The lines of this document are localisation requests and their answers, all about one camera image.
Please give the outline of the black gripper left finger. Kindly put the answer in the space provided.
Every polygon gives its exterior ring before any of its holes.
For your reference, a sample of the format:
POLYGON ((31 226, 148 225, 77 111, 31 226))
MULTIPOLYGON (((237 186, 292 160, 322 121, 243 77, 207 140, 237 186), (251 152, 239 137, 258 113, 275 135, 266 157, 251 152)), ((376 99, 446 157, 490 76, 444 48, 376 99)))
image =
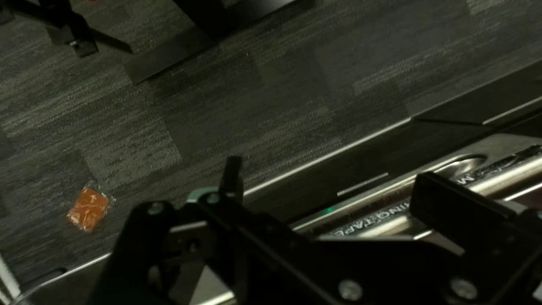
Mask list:
POLYGON ((222 284, 204 291, 205 301, 234 298, 234 253, 227 230, 237 203, 197 201, 175 208, 170 201, 144 201, 124 228, 97 279, 88 305, 190 305, 209 267, 222 284))

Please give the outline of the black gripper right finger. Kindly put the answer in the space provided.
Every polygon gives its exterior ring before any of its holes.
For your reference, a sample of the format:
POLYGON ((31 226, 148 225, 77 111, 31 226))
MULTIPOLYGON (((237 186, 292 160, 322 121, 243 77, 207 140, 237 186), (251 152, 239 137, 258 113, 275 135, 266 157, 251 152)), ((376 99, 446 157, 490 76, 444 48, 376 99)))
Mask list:
POLYGON ((415 177, 410 211, 463 248, 446 264, 449 305, 541 305, 542 223, 439 174, 415 177))

